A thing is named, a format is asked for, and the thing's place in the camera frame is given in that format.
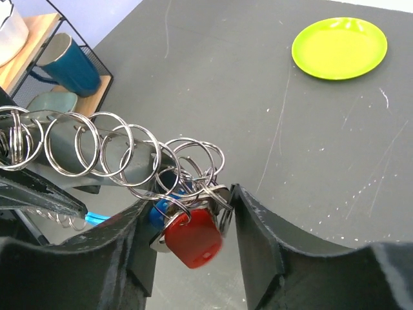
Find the teal blue mug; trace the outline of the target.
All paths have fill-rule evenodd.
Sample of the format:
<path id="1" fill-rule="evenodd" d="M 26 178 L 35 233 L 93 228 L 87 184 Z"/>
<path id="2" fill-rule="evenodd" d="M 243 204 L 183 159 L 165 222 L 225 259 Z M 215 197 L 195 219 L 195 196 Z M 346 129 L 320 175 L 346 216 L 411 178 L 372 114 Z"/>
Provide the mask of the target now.
<path id="1" fill-rule="evenodd" d="M 66 33 L 53 36 L 36 66 L 46 72 L 48 77 L 34 71 L 30 72 L 30 76 L 43 83 L 61 85 L 83 98 L 94 95 L 101 85 L 96 66 L 72 36 Z"/>

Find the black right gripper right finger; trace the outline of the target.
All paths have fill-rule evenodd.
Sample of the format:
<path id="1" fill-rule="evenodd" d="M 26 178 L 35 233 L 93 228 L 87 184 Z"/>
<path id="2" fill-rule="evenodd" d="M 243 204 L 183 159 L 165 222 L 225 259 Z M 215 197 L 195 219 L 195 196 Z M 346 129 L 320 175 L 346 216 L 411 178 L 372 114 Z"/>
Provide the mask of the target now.
<path id="1" fill-rule="evenodd" d="M 269 211 L 234 184 L 236 232 L 249 309 L 411 309 L 412 244 L 351 249 Z"/>

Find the white scalloped bowl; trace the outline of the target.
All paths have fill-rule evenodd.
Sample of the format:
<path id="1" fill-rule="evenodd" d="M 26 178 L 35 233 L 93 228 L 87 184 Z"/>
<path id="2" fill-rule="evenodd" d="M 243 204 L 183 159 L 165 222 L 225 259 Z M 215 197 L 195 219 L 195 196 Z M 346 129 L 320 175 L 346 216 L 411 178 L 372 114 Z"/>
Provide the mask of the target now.
<path id="1" fill-rule="evenodd" d="M 24 47 L 29 29 L 11 1 L 1 1 L 1 66 L 11 61 Z"/>

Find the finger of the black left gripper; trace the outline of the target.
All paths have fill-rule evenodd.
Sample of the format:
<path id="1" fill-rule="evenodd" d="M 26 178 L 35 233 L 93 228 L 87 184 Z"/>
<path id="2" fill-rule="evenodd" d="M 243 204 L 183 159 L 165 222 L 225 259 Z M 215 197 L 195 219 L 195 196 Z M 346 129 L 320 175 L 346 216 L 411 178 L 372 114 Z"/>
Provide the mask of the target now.
<path id="1" fill-rule="evenodd" d="M 46 209 L 58 214 L 84 218 L 83 202 L 27 169 L 1 171 L 1 209 Z"/>

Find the red capped key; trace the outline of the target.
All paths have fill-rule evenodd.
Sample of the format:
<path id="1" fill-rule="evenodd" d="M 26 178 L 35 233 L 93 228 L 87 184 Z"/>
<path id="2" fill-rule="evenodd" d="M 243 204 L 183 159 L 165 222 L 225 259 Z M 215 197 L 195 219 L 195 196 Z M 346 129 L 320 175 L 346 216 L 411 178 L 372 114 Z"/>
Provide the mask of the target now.
<path id="1" fill-rule="evenodd" d="M 221 250 L 223 237 L 207 209 L 192 209 L 191 219 L 179 212 L 151 240 L 150 247 L 160 253 L 174 253 L 188 268 L 207 264 Z"/>

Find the metal key organizer blue handle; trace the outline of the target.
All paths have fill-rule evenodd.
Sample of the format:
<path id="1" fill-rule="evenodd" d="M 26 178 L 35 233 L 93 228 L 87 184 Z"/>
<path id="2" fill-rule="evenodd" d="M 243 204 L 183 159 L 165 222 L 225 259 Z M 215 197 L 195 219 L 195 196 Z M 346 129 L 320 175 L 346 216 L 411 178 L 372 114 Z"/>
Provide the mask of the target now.
<path id="1" fill-rule="evenodd" d="M 30 112 L 1 107 L 1 171 L 27 169 L 55 186 L 66 188 L 116 185 L 151 201 L 152 193 L 189 192 L 180 200 L 189 211 L 210 200 L 219 230 L 224 233 L 233 209 L 227 188 L 217 175 L 225 165 L 222 150 L 207 141 L 177 138 L 159 141 L 141 125 L 116 114 L 110 129 L 96 127 L 92 117 L 75 112 Z M 64 226 L 77 218 L 46 209 L 24 208 Z"/>

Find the lime green plate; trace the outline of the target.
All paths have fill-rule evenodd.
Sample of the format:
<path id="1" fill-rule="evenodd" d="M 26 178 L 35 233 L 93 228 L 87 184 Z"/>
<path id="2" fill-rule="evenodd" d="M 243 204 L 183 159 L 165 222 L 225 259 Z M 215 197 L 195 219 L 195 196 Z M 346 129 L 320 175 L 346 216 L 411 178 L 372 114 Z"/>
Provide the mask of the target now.
<path id="1" fill-rule="evenodd" d="M 304 28 L 291 46 L 292 59 L 304 73 L 339 81 L 357 78 L 384 60 L 388 41 L 371 22 L 355 17 L 332 17 Z"/>

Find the pale green dish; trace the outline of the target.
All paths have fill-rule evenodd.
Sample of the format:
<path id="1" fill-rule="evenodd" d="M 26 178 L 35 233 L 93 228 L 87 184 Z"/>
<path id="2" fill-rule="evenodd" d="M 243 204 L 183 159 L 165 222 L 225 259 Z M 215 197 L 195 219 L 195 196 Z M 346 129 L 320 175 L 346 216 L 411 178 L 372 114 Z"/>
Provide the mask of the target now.
<path id="1" fill-rule="evenodd" d="M 45 92 L 36 96 L 27 106 L 30 112 L 52 110 L 56 112 L 73 112 L 78 101 L 73 92 Z"/>

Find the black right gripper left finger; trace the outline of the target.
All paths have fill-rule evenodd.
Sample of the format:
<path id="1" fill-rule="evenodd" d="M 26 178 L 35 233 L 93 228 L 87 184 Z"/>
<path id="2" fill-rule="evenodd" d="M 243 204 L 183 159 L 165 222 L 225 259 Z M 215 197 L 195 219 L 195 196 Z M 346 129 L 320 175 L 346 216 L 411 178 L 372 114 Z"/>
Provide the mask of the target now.
<path id="1" fill-rule="evenodd" d="M 1 237 L 1 309 L 144 309 L 156 253 L 138 200 L 60 245 Z"/>

